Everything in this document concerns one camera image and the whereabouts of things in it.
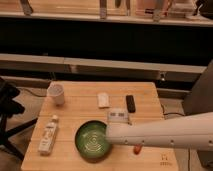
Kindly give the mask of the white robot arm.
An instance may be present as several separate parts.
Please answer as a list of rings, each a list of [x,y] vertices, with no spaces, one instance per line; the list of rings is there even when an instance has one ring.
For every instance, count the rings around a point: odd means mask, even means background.
[[[125,110],[111,109],[106,139],[119,145],[213,151],[213,112],[130,124]]]

